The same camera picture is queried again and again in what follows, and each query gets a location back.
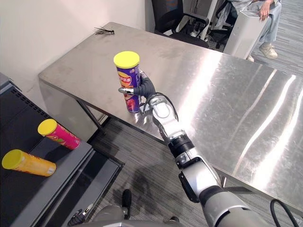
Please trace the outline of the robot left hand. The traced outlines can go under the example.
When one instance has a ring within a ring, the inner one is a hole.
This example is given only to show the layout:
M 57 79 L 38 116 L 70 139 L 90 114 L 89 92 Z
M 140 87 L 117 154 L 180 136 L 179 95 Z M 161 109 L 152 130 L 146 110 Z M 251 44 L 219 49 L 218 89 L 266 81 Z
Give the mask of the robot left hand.
M 79 225 L 82 224 L 85 219 L 86 216 L 88 215 L 88 213 L 91 211 L 91 209 L 93 208 L 93 203 L 91 203 L 86 209 L 82 210 L 79 209 L 78 211 L 76 211 L 74 213 L 74 215 L 72 216 L 72 218 L 69 220 L 68 222 L 68 226 L 75 226 L 75 225 Z

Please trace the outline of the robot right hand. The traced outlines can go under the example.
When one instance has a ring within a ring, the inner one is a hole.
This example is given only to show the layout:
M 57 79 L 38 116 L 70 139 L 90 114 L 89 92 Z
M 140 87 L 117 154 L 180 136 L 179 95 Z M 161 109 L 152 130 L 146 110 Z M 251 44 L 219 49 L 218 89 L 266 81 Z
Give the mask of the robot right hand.
M 152 81 L 150 80 L 150 78 L 145 74 L 145 72 L 140 70 L 139 75 L 141 78 L 141 84 L 138 87 L 135 88 L 120 87 L 118 91 L 122 94 L 138 95 L 138 96 L 143 96 L 145 98 L 148 98 L 149 96 L 156 94 L 155 87 Z

